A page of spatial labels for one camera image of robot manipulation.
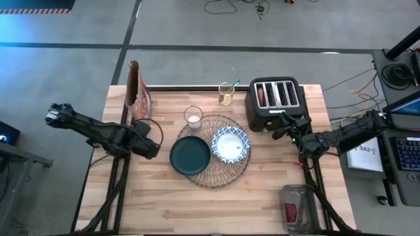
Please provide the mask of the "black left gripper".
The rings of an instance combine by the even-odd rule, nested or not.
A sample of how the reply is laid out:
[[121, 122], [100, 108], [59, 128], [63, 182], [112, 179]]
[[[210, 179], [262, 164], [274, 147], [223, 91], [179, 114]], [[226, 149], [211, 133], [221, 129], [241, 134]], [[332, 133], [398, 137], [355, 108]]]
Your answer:
[[151, 131], [149, 124], [137, 121], [131, 127], [131, 146], [133, 148], [144, 147], [149, 149], [143, 149], [141, 155], [150, 160], [157, 156], [160, 151], [161, 145], [150, 140], [147, 135]]

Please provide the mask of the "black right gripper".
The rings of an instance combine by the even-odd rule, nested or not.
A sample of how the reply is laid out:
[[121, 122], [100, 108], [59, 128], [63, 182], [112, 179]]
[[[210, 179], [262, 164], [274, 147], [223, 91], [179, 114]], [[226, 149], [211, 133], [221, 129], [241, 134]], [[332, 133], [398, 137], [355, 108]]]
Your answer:
[[288, 115], [286, 112], [280, 114], [282, 120], [283, 128], [279, 128], [272, 133], [272, 139], [278, 140], [285, 136], [289, 135], [298, 135], [304, 136], [311, 133], [311, 118], [302, 116], [301, 118], [295, 118]]

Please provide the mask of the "dark teal plate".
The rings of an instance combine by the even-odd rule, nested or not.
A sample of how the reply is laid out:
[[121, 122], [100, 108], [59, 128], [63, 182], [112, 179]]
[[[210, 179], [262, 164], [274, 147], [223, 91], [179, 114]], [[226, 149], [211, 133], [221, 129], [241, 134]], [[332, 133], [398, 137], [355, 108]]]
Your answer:
[[195, 176], [207, 168], [211, 152], [200, 137], [185, 136], [174, 143], [169, 159], [171, 166], [179, 174]]

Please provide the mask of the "clear glass with white filling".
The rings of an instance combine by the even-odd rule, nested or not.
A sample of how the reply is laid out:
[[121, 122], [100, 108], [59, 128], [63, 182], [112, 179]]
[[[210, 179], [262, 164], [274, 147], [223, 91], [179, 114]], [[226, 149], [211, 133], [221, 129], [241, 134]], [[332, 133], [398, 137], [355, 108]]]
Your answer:
[[193, 132], [197, 132], [201, 128], [203, 112], [197, 106], [190, 106], [185, 109], [184, 118], [190, 130], [192, 130]]

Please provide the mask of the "cereal box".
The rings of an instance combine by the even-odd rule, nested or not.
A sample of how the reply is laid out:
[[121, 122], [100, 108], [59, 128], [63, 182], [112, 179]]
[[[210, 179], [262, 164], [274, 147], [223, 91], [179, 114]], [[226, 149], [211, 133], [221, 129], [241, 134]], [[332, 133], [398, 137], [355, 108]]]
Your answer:
[[149, 119], [152, 116], [152, 99], [136, 60], [129, 62], [125, 105], [135, 121]]

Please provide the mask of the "blue white patterned bowl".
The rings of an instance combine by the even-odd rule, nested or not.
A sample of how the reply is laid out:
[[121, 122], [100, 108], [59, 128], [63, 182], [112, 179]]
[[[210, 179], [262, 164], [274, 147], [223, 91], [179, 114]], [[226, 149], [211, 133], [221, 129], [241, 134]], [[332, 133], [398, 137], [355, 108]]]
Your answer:
[[250, 141], [240, 127], [222, 127], [213, 135], [211, 151], [220, 161], [228, 164], [238, 163], [250, 154]]

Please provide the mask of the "iridescent spoon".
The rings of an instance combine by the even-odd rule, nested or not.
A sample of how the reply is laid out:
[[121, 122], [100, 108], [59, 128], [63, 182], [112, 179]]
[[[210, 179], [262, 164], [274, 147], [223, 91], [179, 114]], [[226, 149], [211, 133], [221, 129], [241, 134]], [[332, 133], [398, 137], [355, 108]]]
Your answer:
[[230, 88], [224, 93], [224, 95], [228, 95], [229, 94], [229, 92], [236, 86], [236, 85], [238, 85], [240, 83], [240, 79], [237, 79], [231, 86], [230, 86]]

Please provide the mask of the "clear plastic container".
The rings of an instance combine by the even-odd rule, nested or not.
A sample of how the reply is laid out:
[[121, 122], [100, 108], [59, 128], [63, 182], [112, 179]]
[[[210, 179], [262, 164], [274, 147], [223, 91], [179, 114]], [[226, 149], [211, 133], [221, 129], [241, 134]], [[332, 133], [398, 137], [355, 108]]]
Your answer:
[[[297, 207], [295, 223], [287, 223], [285, 203], [293, 203]], [[314, 199], [314, 190], [310, 185], [285, 185], [280, 193], [280, 206], [284, 229], [291, 235], [317, 235], [322, 229]]]

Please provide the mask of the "black four-slot toaster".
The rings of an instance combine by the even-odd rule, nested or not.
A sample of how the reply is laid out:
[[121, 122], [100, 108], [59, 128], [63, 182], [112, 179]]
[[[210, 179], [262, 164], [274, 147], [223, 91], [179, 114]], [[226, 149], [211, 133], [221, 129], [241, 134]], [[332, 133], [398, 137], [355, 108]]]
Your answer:
[[[265, 107], [260, 107], [257, 89], [264, 90]], [[254, 132], [276, 130], [282, 126], [280, 114], [300, 118], [305, 114], [305, 92], [293, 77], [260, 77], [252, 80], [245, 95], [245, 112]]]

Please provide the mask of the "grey side desk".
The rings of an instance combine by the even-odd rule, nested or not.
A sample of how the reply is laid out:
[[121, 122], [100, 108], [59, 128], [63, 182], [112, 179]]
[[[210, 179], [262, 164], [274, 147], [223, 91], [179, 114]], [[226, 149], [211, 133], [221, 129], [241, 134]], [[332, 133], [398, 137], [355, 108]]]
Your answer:
[[[375, 52], [373, 54], [373, 65], [383, 89], [385, 102], [389, 106], [420, 90], [420, 52], [403, 52], [394, 60], [387, 59], [385, 53], [386, 51], [383, 50]], [[384, 111], [386, 107], [382, 109], [381, 113], [387, 117]], [[388, 203], [393, 206], [393, 192], [390, 189], [390, 185], [395, 183], [393, 182], [389, 154], [383, 141], [384, 131], [378, 135], [378, 142], [381, 148], [382, 166], [386, 176], [384, 186]]]

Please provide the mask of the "grey laptop with lit keyboard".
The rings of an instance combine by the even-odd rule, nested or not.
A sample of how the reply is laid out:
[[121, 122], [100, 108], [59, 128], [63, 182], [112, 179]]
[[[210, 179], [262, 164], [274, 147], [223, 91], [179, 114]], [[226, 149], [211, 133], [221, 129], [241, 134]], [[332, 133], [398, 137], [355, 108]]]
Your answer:
[[420, 90], [387, 106], [392, 126], [383, 133], [401, 202], [420, 207]]

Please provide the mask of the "grey metal stand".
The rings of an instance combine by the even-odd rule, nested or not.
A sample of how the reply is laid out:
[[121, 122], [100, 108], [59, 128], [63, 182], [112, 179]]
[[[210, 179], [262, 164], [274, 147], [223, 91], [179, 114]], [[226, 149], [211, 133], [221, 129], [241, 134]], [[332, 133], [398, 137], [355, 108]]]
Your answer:
[[50, 168], [53, 160], [0, 142], [0, 236], [6, 234], [20, 192], [36, 163]]

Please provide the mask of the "black device with blue light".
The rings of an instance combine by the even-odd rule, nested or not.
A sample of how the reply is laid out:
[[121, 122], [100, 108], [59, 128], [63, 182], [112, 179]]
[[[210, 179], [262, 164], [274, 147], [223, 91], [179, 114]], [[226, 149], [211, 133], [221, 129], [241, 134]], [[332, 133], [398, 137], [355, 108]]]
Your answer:
[[0, 121], [0, 142], [14, 146], [20, 136], [20, 131]]

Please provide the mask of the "black pole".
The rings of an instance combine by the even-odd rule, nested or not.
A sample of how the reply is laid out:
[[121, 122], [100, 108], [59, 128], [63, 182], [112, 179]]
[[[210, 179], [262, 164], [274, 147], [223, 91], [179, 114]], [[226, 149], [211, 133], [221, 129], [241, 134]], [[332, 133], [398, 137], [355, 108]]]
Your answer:
[[415, 42], [420, 40], [420, 26], [414, 29], [409, 35], [403, 38], [392, 49], [385, 53], [385, 57], [389, 60], [394, 60], [404, 51], [409, 49]]

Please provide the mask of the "black metal table frame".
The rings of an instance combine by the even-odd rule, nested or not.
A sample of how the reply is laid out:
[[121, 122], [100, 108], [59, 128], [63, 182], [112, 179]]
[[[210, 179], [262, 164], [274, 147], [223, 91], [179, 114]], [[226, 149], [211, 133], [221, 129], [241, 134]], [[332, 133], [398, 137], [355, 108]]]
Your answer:
[[[146, 160], [132, 155], [125, 188], [121, 234], [286, 234], [280, 191], [287, 184], [303, 184], [296, 164], [297, 150], [289, 137], [273, 140], [267, 132], [252, 132], [244, 108], [246, 91], [236, 91], [229, 106], [219, 103], [218, 85], [148, 86], [153, 119], [164, 131], [159, 155]], [[320, 85], [303, 85], [314, 132], [330, 131], [326, 103]], [[251, 140], [251, 160], [235, 182], [206, 189], [176, 173], [169, 151], [186, 125], [183, 113], [198, 106], [205, 115], [219, 114], [235, 120]], [[94, 164], [85, 178], [83, 196], [71, 231], [82, 230], [105, 201], [112, 158]], [[339, 216], [356, 228], [340, 160], [334, 155], [320, 159], [325, 194]]]

